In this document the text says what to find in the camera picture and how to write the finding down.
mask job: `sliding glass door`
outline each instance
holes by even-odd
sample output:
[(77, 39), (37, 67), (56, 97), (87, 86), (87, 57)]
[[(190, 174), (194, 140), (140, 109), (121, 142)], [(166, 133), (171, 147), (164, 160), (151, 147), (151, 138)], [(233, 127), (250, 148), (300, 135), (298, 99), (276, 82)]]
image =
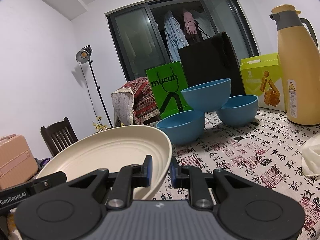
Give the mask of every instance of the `sliding glass door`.
[[(146, 76), (145, 70), (170, 63), (168, 35), (164, 16), (172, 11), (177, 37), (186, 38), (187, 45), (226, 32), (236, 57), (258, 56), (249, 25), (236, 0), (154, 0), (107, 15), (116, 50), (127, 80)], [(187, 11), (199, 27), (199, 33), (187, 33)]]
[(214, 21), (218, 33), (226, 32), (231, 39), (236, 56), (240, 63), (241, 59), (252, 57), (250, 45), (240, 29), (237, 19), (227, 0), (203, 0)]
[(130, 80), (145, 76), (145, 70), (167, 63), (147, 8), (141, 6), (112, 19)]

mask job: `stacked bowls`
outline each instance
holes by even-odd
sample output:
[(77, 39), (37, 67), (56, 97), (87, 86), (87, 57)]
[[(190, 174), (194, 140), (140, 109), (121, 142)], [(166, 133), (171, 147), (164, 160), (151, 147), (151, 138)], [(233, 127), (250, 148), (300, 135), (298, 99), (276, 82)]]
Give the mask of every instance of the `stacked bowls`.
[(194, 110), (171, 115), (156, 125), (176, 145), (189, 143), (201, 136), (205, 112), (216, 111), (226, 125), (243, 126), (255, 117), (258, 110), (258, 97), (255, 95), (230, 97), (230, 78), (196, 85), (182, 90), (181, 94)]

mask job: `light stand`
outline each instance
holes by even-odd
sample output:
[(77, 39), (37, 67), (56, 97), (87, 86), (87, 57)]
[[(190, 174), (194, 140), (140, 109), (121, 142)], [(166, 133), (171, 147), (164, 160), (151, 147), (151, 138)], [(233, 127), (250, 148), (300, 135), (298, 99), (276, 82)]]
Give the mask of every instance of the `light stand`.
[(92, 76), (93, 76), (93, 79), (94, 79), (94, 83), (96, 84), (96, 88), (97, 88), (97, 91), (98, 91), (98, 94), (99, 94), (99, 97), (100, 97), (100, 100), (101, 100), (101, 103), (102, 103), (104, 112), (106, 113), (106, 116), (107, 116), (107, 118), (108, 118), (110, 127), (113, 128), (112, 123), (111, 123), (111, 120), (110, 120), (110, 117), (109, 117), (108, 112), (107, 112), (107, 109), (106, 109), (106, 106), (104, 105), (104, 102), (103, 102), (103, 99), (102, 99), (102, 96), (101, 96), (101, 93), (100, 93), (100, 86), (98, 86), (97, 81), (96, 81), (96, 77), (94, 76), (94, 73), (93, 73), (93, 69), (92, 69), (92, 65), (91, 65), (92, 60), (90, 60), (90, 58), (89, 58), (89, 61), (88, 61), (88, 62), (89, 62), (89, 66), (90, 66), (90, 69), (91, 69), (91, 73), (92, 73)]
[(91, 54), (92, 54), (92, 49), (91, 49), (90, 45), (88, 45), (88, 46), (84, 47), (81, 51), (79, 51), (79, 52), (76, 54), (76, 60), (77, 60), (80, 64), (89, 62), (89, 66), (90, 66), (90, 69), (91, 69), (91, 73), (92, 73), (92, 76), (93, 76), (93, 80), (94, 80), (94, 83), (96, 84), (96, 88), (97, 88), (97, 91), (98, 91), (98, 94), (99, 94), (99, 97), (100, 97), (100, 100), (101, 100), (101, 103), (102, 103), (104, 112), (106, 113), (106, 116), (107, 116), (107, 118), (108, 118), (110, 127), (113, 128), (113, 125), (112, 125), (111, 120), (110, 120), (110, 117), (109, 117), (109, 115), (108, 115), (106, 106), (104, 105), (104, 102), (103, 102), (103, 99), (102, 99), (102, 96), (101, 96), (101, 93), (100, 93), (100, 86), (98, 86), (98, 84), (97, 84), (97, 80), (96, 80), (96, 77), (95, 77), (94, 72), (93, 72), (93, 69), (92, 69), (92, 65), (91, 65), (92, 60), (90, 59)]

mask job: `white wall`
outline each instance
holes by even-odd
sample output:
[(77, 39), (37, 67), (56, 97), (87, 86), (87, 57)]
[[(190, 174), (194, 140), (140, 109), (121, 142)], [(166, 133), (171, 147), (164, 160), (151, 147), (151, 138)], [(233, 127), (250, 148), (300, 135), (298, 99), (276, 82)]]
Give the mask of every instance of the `white wall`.
[(41, 126), (67, 116), (78, 138), (94, 133), (86, 90), (72, 73), (72, 23), (41, 0), (1, 0), (0, 16), (0, 137), (24, 135), (41, 159), (51, 156)]
[[(101, 93), (106, 103), (108, 113), (113, 116), (113, 107), (110, 94), (121, 87), (125, 82), (123, 71), (115, 50), (115, 46), (108, 28), (105, 13), (123, 6), (138, 3), (144, 0), (96, 0), (88, 5), (88, 11), (72, 20), (78, 47), (90, 44), (93, 49), (92, 66), (97, 76)], [(252, 0), (239, 0), (244, 12), (254, 30), (258, 46), (262, 53), (272, 50), (271, 42), (265, 39), (264, 22), (257, 17), (258, 11)], [(93, 90), (91, 75), (90, 88)], [(99, 108), (99, 114), (103, 116), (103, 110), (98, 95), (95, 93), (94, 103)]]
[(311, 23), (318, 42), (320, 42), (320, 0), (253, 0), (258, 8), (257, 17), (261, 18), (266, 29), (254, 30), (255, 33), (261, 32), (263, 39), (271, 43), (271, 48), (266, 49), (265, 53), (277, 52), (277, 28), (276, 22), (271, 20), (269, 15), (271, 10), (281, 4), (292, 4), (296, 10), (302, 11), (300, 18), (306, 18)]

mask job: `table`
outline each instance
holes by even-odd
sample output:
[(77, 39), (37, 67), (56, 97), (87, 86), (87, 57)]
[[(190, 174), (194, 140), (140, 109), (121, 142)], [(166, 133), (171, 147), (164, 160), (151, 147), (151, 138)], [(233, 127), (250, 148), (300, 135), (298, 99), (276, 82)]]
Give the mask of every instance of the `table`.
[[(245, 127), (224, 125), (215, 112), (207, 113), (205, 131), (189, 145), (173, 146), (179, 165), (191, 165), (212, 173), (225, 169), (238, 176), (287, 195), (306, 213), (299, 240), (320, 235), (320, 177), (305, 177), (301, 170), (301, 148), (320, 132), (320, 125), (292, 124), (284, 112), (259, 108), (256, 120)], [(188, 190), (173, 189), (169, 173), (153, 200), (188, 199)]]

